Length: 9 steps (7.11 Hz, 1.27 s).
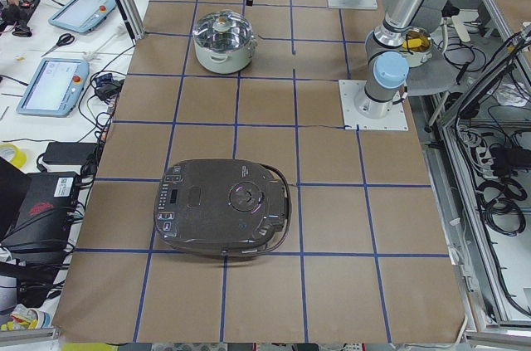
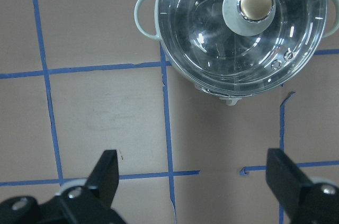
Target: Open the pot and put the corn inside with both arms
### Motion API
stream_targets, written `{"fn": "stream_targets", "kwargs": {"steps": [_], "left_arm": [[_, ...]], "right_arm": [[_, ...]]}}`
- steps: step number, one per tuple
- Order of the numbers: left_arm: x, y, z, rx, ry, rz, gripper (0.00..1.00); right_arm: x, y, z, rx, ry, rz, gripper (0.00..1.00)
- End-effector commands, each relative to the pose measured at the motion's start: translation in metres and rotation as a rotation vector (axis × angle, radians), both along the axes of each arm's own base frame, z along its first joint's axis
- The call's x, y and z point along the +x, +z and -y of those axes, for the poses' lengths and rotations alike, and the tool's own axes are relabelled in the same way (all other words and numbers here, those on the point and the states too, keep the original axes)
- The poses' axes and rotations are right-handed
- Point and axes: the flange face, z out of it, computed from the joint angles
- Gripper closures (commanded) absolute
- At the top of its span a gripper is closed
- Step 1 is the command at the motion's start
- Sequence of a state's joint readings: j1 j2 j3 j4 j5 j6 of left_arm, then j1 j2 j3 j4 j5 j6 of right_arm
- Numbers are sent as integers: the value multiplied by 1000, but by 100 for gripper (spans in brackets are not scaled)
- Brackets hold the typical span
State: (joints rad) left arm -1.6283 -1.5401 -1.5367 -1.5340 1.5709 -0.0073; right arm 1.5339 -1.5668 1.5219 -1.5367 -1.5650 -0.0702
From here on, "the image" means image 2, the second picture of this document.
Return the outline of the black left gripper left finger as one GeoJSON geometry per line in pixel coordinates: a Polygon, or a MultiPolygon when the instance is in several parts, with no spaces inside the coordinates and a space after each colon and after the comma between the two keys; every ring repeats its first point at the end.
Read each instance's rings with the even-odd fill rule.
{"type": "Polygon", "coordinates": [[[111,205],[118,188],[116,150],[105,150],[86,180],[85,187],[104,205],[111,205]]]}

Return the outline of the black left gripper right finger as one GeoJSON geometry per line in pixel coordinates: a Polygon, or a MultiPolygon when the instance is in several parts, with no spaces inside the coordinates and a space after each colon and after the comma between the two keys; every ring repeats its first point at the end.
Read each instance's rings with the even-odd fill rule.
{"type": "Polygon", "coordinates": [[[266,183],[285,210],[296,210],[312,181],[279,148],[270,148],[266,158],[266,183]]]}

